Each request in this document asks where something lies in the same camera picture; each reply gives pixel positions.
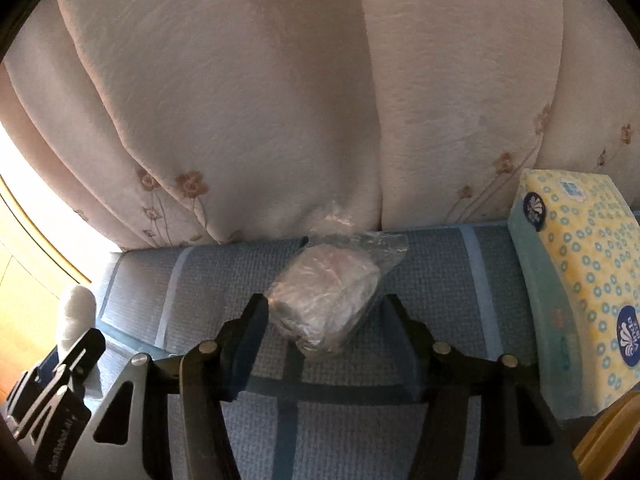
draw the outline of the metal bolt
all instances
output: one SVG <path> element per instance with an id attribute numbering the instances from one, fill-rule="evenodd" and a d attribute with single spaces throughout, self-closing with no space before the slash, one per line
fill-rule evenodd
<path id="1" fill-rule="evenodd" d="M 213 354 L 218 349 L 218 344 L 209 339 L 207 341 L 203 341 L 198 345 L 198 350 L 201 354 Z"/>
<path id="2" fill-rule="evenodd" d="M 502 361 L 502 364 L 507 368 L 515 368 L 518 366 L 518 359 L 515 355 L 505 354 L 500 358 L 500 361 Z"/>
<path id="3" fill-rule="evenodd" d="M 433 351 L 436 352 L 436 354 L 447 355 L 451 352 L 451 345 L 444 341 L 436 341 L 433 344 Z"/>
<path id="4" fill-rule="evenodd" d="M 147 361 L 149 361 L 149 356 L 146 354 L 135 354 L 131 358 L 131 364 L 134 366 L 145 365 Z"/>

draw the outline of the black clamp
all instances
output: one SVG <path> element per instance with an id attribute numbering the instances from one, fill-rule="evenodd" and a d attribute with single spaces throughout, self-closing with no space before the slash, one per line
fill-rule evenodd
<path id="1" fill-rule="evenodd" d="M 397 296 L 385 296 L 382 312 L 404 386 L 415 402 L 429 403 L 409 480 L 457 480 L 472 396 L 482 400 L 476 480 L 580 480 L 536 367 L 511 355 L 497 362 L 465 356 L 410 319 Z M 153 361 L 136 354 L 91 420 L 81 380 L 104 339 L 91 358 L 81 340 L 75 357 L 25 372 L 4 416 L 43 478 L 171 480 L 166 396 L 180 394 L 190 480 L 240 480 L 220 402 L 244 390 L 268 315 L 266 299 L 255 294 L 239 319 L 186 355 Z M 43 386 L 38 379 L 47 374 Z"/>
<path id="2" fill-rule="evenodd" d="M 512 355 L 468 357 L 409 318 L 397 296 L 382 303 L 385 335 L 404 385 L 428 402 L 409 479 L 458 478 L 471 396 L 481 396 L 477 480 L 581 480 L 572 450 L 540 394 L 538 370 Z"/>
<path id="3" fill-rule="evenodd" d="M 91 417 L 82 383 L 105 349 L 104 336 L 89 329 L 58 362 L 54 348 L 15 383 L 0 407 L 9 430 L 41 478 L 58 480 Z"/>
<path id="4" fill-rule="evenodd" d="M 190 479 L 239 480 L 220 402 L 244 390 L 268 320 L 266 299 L 254 294 L 239 319 L 184 356 L 134 355 L 79 439 L 64 480 L 171 480 L 168 394 L 180 394 Z"/>

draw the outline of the white curtain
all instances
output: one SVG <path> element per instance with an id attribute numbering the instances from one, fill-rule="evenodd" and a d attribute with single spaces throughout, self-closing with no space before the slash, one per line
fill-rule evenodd
<path id="1" fill-rule="evenodd" d="M 605 0 L 43 0 L 4 63 L 8 133 L 126 249 L 301 235 L 332 201 L 361 230 L 504 218 L 524 167 L 640 200 Z"/>

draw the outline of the plastic bag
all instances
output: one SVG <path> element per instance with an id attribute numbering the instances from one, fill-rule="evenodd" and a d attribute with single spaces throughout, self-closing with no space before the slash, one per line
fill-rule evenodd
<path id="1" fill-rule="evenodd" d="M 408 249 L 402 234 L 352 231 L 334 205 L 267 291 L 270 321 L 309 358 L 342 351 Z"/>

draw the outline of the tissue box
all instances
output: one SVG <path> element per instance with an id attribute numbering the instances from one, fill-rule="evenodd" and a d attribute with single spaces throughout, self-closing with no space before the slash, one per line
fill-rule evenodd
<path id="1" fill-rule="evenodd" d="M 640 228 L 606 175 L 525 170 L 509 216 L 557 418 L 595 415 L 640 379 Z"/>

